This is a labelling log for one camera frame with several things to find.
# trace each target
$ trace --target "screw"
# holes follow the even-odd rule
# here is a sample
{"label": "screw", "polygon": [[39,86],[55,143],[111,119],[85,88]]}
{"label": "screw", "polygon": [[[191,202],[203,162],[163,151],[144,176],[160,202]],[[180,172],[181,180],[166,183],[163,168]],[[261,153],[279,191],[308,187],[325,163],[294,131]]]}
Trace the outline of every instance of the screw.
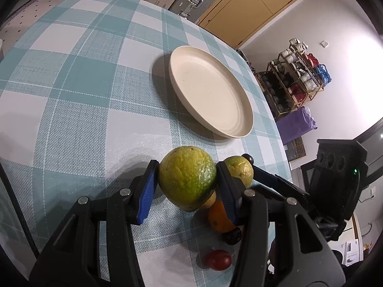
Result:
{"label": "screw", "polygon": [[121,196],[128,196],[128,195],[131,194],[131,192],[132,192],[132,191],[130,191],[130,189],[128,189],[128,188],[124,188],[124,189],[121,189],[121,190],[120,190],[120,195],[121,195]]}
{"label": "screw", "polygon": [[88,198],[86,196],[82,196],[80,197],[77,202],[82,205],[82,204],[86,204],[88,202]]}
{"label": "screw", "polygon": [[248,196],[248,197],[253,197],[253,196],[255,196],[255,191],[252,190],[252,189],[246,189],[245,192],[244,192],[244,194],[245,194],[246,196]]}
{"label": "screw", "polygon": [[293,197],[288,197],[288,198],[286,199],[286,201],[287,201],[287,204],[290,204],[290,205],[296,205],[296,204],[298,204],[298,201],[297,201],[295,198],[293,198]]}

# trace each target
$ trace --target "ceramic plate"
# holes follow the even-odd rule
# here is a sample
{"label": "ceramic plate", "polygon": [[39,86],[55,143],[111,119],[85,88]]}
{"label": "ceramic plate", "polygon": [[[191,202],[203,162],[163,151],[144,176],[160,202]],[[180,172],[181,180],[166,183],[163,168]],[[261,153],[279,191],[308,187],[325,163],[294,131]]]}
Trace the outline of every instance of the ceramic plate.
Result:
{"label": "ceramic plate", "polygon": [[169,73],[178,98],[207,129],[229,138],[251,132],[254,117],[248,96],[214,56],[192,46],[178,47],[171,54]]}

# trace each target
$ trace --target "light switch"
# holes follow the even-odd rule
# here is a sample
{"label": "light switch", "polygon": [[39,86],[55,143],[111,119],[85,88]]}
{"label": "light switch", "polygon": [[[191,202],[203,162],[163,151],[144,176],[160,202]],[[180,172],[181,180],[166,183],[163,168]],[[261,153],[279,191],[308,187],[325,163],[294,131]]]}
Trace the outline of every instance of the light switch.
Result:
{"label": "light switch", "polygon": [[322,41],[322,42],[321,42],[321,45],[322,45],[324,48],[326,48],[329,44],[328,44],[326,41]]}

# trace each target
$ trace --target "purple bag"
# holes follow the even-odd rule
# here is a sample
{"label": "purple bag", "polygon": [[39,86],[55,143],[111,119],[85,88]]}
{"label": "purple bag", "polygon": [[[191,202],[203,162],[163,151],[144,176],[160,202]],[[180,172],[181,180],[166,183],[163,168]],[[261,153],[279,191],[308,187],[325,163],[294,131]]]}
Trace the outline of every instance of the purple bag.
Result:
{"label": "purple bag", "polygon": [[276,126],[284,145],[310,130],[318,128],[310,115],[310,109],[304,106],[278,120]]}

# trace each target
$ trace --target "plaid tablecloth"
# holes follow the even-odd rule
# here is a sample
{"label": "plaid tablecloth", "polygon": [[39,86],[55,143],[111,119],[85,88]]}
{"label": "plaid tablecloth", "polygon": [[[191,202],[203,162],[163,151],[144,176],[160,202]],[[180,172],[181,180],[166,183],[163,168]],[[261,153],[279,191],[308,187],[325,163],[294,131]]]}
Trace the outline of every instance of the plaid tablecloth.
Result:
{"label": "plaid tablecloth", "polygon": [[[203,49],[238,78],[254,127],[221,138],[182,106],[169,80],[171,52]],[[36,22],[0,64],[0,161],[41,250],[78,197],[106,197],[142,174],[150,159],[181,145],[215,161],[244,152],[290,179],[275,122],[253,74],[229,46],[181,17],[142,0],[65,0]],[[0,233],[26,243],[0,184]],[[161,193],[142,226],[133,226],[147,286],[227,286],[233,266],[206,269],[220,240],[206,215],[186,213]],[[108,277],[105,239],[100,261]]]}

